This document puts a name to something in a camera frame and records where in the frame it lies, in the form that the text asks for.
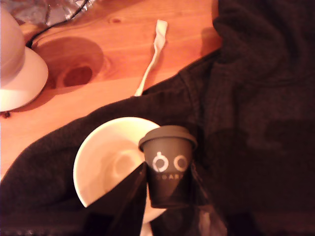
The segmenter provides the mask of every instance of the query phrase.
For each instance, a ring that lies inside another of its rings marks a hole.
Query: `aluminum foil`
[[[51,26],[70,19],[84,5],[78,17],[91,8],[94,1],[88,0],[84,5],[84,0],[1,0],[1,6],[22,22]]]

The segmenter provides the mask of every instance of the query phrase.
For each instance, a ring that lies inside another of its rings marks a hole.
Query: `white lamp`
[[[0,111],[9,111],[38,96],[46,84],[48,68],[38,54],[25,47],[19,25],[4,7],[0,14]]]

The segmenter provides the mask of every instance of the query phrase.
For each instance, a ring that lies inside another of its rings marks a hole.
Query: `white bowl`
[[[84,207],[112,190],[145,160],[138,149],[139,140],[158,127],[142,118],[118,118],[99,126],[84,140],[73,168],[75,190]],[[143,223],[164,211],[151,207],[147,192]]]
[[[0,111],[33,101],[48,79],[45,61],[25,47],[23,33],[13,16],[1,7]]]

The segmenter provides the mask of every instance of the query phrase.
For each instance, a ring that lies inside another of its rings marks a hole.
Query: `reusable coffee cup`
[[[176,208],[190,203],[192,151],[197,141],[181,126],[166,125],[148,132],[139,142],[148,164],[151,207]]]

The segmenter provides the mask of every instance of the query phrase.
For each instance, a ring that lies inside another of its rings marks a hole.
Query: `printed logo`
[[[183,174],[169,174],[169,175],[165,175],[165,174],[163,174],[163,175],[157,175],[156,176],[156,179],[157,180],[167,180],[167,179],[182,179],[184,177],[184,175]]]
[[[163,161],[163,166],[158,168],[157,162],[159,160]],[[176,170],[184,172],[188,167],[188,161],[185,156],[179,155],[174,158],[173,165]],[[167,170],[169,166],[169,161],[164,155],[162,155],[162,152],[158,151],[156,157],[153,159],[152,166],[156,172],[162,173]]]

